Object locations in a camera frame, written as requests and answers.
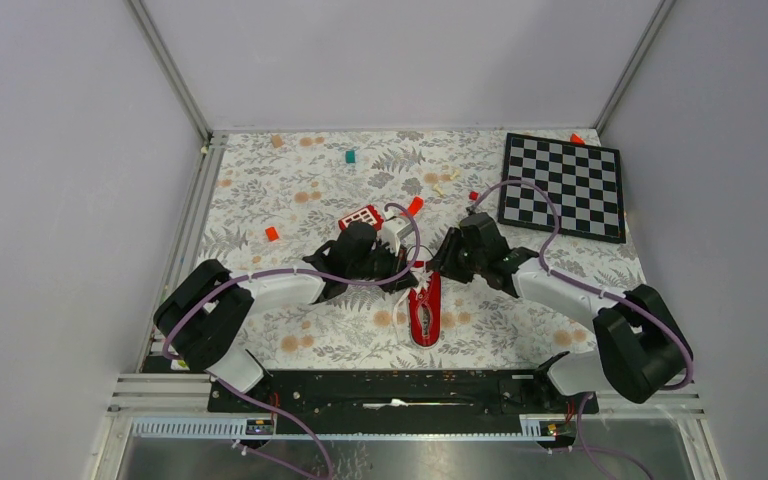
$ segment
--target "white wall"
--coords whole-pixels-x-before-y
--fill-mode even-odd
[[[147,0],[216,129],[592,125],[658,0]]]
[[[678,2],[603,141],[728,477],[768,478],[768,2]]]
[[[0,479],[73,479],[199,141],[124,1],[0,1]]]

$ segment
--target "chessboard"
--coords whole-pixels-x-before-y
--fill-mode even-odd
[[[547,192],[561,233],[625,243],[618,150],[509,133],[502,180],[529,180]],[[535,230],[554,227],[548,203],[526,186],[501,188],[498,220]]]

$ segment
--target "red block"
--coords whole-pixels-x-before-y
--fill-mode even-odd
[[[278,231],[275,230],[275,227],[269,227],[266,229],[266,238],[268,238],[270,242],[278,240]]]

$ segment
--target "floral pattern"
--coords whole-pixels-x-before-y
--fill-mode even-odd
[[[567,139],[571,130],[522,132]],[[598,145],[595,131],[575,131]],[[297,261],[339,234],[337,220],[366,205],[379,211],[419,195],[423,245],[440,246],[465,214],[468,195],[497,183],[506,132],[400,131],[229,137],[199,260],[218,258],[243,274]],[[345,152],[355,150],[356,163]],[[434,191],[439,186],[443,195]],[[482,207],[495,218],[495,199]],[[280,239],[264,233],[275,227]],[[512,246],[537,249],[547,234],[500,225]],[[413,237],[405,239],[407,244]],[[560,236],[550,263],[594,283],[631,288],[643,282],[634,245]],[[406,307],[393,316],[402,292],[349,287],[317,306],[286,306],[249,317],[237,342],[267,368],[517,368],[555,353],[586,351],[593,335],[552,310],[508,297],[483,280],[461,285],[443,279],[442,333],[431,348],[410,341]]]

